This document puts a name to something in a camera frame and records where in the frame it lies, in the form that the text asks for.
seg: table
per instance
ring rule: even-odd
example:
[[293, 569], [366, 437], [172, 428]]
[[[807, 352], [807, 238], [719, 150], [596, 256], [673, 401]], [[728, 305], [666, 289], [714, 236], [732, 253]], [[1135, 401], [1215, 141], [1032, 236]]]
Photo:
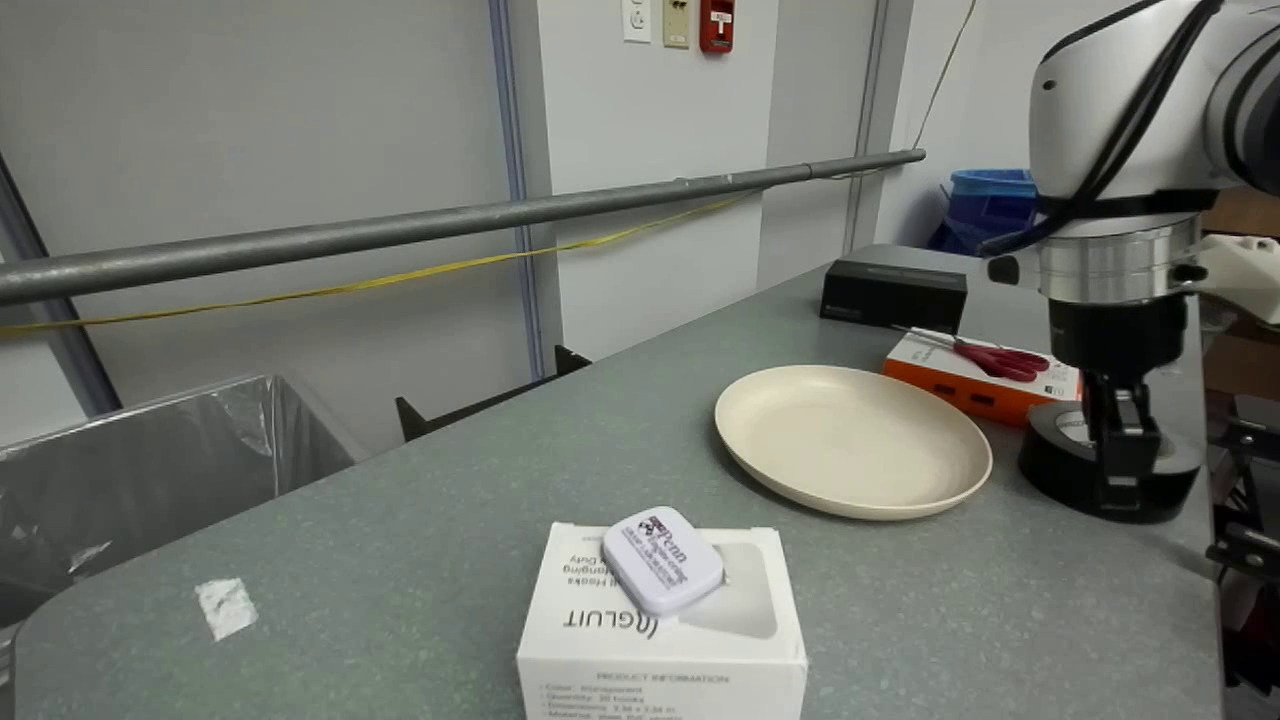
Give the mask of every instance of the table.
[[[807, 717], [1215, 717], [1203, 485], [1162, 527], [1075, 514], [990, 428], [994, 485], [924, 523], [765, 496], [714, 401], [774, 365], [877, 369], [899, 330], [817, 321], [822, 277], [557, 380], [337, 481], [226, 520], [44, 602], [16, 643], [30, 717], [520, 717], [516, 638], [553, 520], [677, 504], [781, 527], [814, 657]], [[1032, 296], [971, 326], [1045, 345]], [[1199, 433], [1196, 365], [1162, 417]], [[242, 574], [262, 622], [213, 643], [193, 589]]]

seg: light switch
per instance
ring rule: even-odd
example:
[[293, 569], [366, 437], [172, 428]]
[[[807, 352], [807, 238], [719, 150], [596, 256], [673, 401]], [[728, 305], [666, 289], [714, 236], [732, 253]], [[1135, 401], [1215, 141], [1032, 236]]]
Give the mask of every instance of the light switch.
[[666, 0], [666, 45], [690, 49], [690, 3], [692, 0]]
[[652, 0], [624, 0], [624, 40], [652, 45]]

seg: cable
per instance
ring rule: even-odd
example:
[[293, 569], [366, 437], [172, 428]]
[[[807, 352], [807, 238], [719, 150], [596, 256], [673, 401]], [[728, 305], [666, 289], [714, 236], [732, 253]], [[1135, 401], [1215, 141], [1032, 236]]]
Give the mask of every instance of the cable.
[[1099, 154], [1094, 160], [1089, 175], [1080, 181], [1075, 197], [1070, 205], [1060, 205], [1054, 217], [1045, 217], [1036, 228], [990, 238], [981, 246], [981, 256], [1010, 256], [1010, 253], [1032, 246], [1032, 245], [1057, 236], [1060, 228], [1070, 228], [1073, 220], [1080, 220], [1089, 210], [1089, 205], [1098, 205], [1110, 193], [1110, 185], [1119, 175], [1127, 154], [1147, 137], [1167, 86], [1175, 83], [1199, 32], [1210, 27], [1210, 20], [1221, 7], [1225, 7], [1225, 0], [1199, 0], [1186, 15], [1186, 24], [1172, 32], [1172, 40], [1162, 49], [1151, 69], [1143, 73], [1141, 86], [1127, 96], [1117, 128], [1110, 133], [1110, 141], [1106, 141]]
[[229, 305], [158, 306], [158, 312], [130, 312], [130, 315], [92, 315], [92, 321], [5, 325], [0, 341], [30, 341], [30, 337], [44, 337], [44, 330], [64, 330], [64, 326], [119, 326], [119, 325], [153, 325], [153, 321], [179, 321], [179, 315], [243, 312], [243, 306], [270, 306], [270, 305], [366, 296], [366, 292], [387, 292], [387, 289], [426, 283], [426, 278], [440, 278], [440, 277], [465, 277], [465, 271], [479, 271], [479, 267], [495, 267], [495, 264], [605, 253], [605, 246], [617, 246], [617, 245], [666, 230], [666, 228], [679, 228], [679, 222], [718, 217], [718, 210], [745, 205], [745, 199], [750, 197], [714, 199], [714, 205], [698, 205], [690, 210], [673, 210], [673, 217], [662, 217], [650, 222], [631, 222], [620, 230], [584, 236], [584, 238], [569, 238], [569, 245], [553, 245], [553, 246], [495, 253], [495, 256], [472, 256], [472, 261], [451, 261], [451, 264], [426, 264], [412, 271], [366, 277], [366, 278], [328, 283], [328, 289], [302, 289], [302, 292], [251, 296], [251, 298], [229, 298]]
[[950, 58], [946, 58], [946, 69], [938, 73], [938, 83], [931, 83], [931, 96], [927, 96], [927, 104], [924, 104], [920, 133], [916, 133], [916, 143], [912, 143], [912, 148], [924, 143], [931, 108], [938, 108], [938, 99], [946, 96], [946, 83], [950, 83], [950, 77], [953, 77], [953, 65], [958, 65], [958, 50], [959, 50], [959, 45], [964, 45], [964, 37], [967, 37], [967, 20], [971, 20], [971, 15], [977, 15], [977, 0], [967, 0], [967, 11], [964, 11], [964, 20], [959, 20], [959, 27], [958, 27], [958, 37], [953, 37]]

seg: small sticker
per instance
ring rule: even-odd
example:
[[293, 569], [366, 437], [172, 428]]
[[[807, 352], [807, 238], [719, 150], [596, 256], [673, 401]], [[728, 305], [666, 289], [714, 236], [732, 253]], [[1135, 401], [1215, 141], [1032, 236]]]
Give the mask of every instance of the small sticker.
[[217, 643], [257, 622], [243, 579], [210, 579], [197, 589], [197, 601]]

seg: plate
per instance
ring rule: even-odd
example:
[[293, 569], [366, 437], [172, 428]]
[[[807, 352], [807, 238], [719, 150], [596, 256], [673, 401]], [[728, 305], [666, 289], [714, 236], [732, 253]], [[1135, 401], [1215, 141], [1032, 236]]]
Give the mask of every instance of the plate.
[[719, 393], [718, 433], [765, 487], [857, 520], [938, 514], [994, 477], [994, 445], [964, 410], [857, 369], [745, 376]]

